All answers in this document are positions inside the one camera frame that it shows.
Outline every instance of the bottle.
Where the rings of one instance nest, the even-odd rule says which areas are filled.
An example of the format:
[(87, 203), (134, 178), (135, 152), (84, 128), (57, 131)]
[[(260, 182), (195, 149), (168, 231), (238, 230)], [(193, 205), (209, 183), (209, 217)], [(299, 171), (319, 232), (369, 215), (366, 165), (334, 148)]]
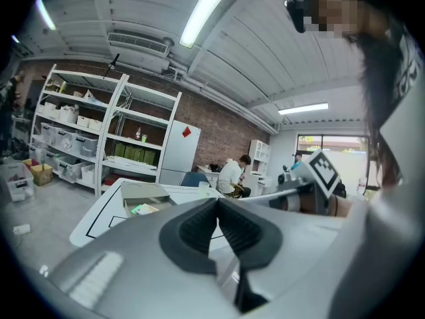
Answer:
[(139, 126), (139, 128), (137, 129), (137, 131), (135, 132), (135, 136), (134, 136), (134, 139), (136, 140), (136, 141), (140, 141), (140, 134), (141, 134), (141, 128), (140, 128), (140, 126)]

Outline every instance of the fluorescent light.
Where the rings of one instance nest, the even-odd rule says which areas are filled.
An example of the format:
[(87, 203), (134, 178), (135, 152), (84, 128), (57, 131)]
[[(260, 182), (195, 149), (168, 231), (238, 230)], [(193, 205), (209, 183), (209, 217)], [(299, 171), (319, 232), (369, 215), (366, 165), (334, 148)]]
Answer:
[(180, 45), (191, 48), (214, 8), (221, 0), (198, 0), (180, 38)]
[(306, 106), (298, 106), (297, 108), (288, 108), (279, 110), (280, 114), (296, 114), (297, 112), (315, 111), (315, 110), (327, 110), (329, 108), (328, 103), (312, 104)]
[(50, 18), (50, 15), (47, 13), (46, 7), (44, 7), (44, 3), (42, 0), (36, 0), (35, 1), (39, 12), (44, 19), (44, 22), (46, 23), (47, 27), (50, 28), (52, 31), (56, 29), (56, 26), (54, 26), (54, 23), (52, 19)]

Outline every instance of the white refrigerator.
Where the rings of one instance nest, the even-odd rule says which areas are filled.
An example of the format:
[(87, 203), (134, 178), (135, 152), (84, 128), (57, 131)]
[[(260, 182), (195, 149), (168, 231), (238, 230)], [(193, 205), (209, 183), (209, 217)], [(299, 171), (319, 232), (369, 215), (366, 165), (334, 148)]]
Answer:
[(180, 185), (185, 174), (192, 170), (200, 134), (199, 128), (173, 121), (159, 175), (160, 184)]

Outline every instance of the white shirt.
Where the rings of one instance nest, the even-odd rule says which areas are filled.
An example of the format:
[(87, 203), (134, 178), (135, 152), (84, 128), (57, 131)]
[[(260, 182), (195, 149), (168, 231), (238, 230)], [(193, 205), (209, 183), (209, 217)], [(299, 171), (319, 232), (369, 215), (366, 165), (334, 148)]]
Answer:
[(241, 174), (238, 162), (231, 159), (220, 171), (217, 181), (218, 191), (225, 194), (232, 193), (234, 188), (230, 184), (237, 184)]

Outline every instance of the brick wall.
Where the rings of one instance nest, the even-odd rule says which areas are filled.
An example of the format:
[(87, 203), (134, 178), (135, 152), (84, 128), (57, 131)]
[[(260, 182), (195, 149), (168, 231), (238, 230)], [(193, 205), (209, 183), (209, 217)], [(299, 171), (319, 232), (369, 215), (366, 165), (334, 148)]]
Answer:
[[(54, 63), (57, 64), (57, 69), (59, 70), (99, 75), (103, 75), (106, 71), (105, 64), (83, 60), (31, 60), (22, 62), (19, 70), (26, 72), (24, 82), (18, 87), (23, 95), (22, 104), (25, 103), (31, 81), (33, 79), (41, 79), (43, 75), (48, 75)], [(267, 144), (270, 141), (269, 134), (244, 118), (179, 85), (120, 66), (117, 66), (116, 71), (110, 72), (108, 76), (120, 78), (122, 73), (126, 73), (131, 75), (129, 78), (131, 83), (146, 86), (172, 96), (182, 92), (175, 119), (201, 129), (194, 167), (210, 163), (224, 164), (227, 158), (237, 159), (241, 155), (248, 153), (250, 140), (261, 140)], [(133, 102), (131, 109), (160, 118), (169, 118), (169, 111), (138, 101)], [(137, 126), (137, 123), (131, 120), (126, 121), (125, 130), (122, 133), (123, 136), (133, 136)], [(162, 132), (160, 134), (160, 131), (150, 131), (152, 133), (148, 142), (152, 142), (151, 140), (157, 142), (157, 137)]]

